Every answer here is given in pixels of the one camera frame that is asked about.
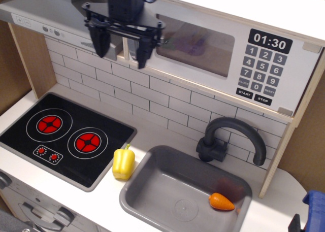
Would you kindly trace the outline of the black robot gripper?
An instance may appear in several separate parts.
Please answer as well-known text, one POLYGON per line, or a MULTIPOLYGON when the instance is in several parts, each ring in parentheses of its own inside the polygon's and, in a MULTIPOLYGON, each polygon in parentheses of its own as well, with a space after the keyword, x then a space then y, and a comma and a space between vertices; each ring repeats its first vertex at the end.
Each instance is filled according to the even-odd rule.
POLYGON ((100 3, 84 3, 85 26, 96 54, 103 58, 110 48, 111 34, 139 41, 136 52, 138 69, 143 69, 155 45, 161 41, 164 24, 144 10, 145 3, 157 0, 107 0, 107 7, 100 3))

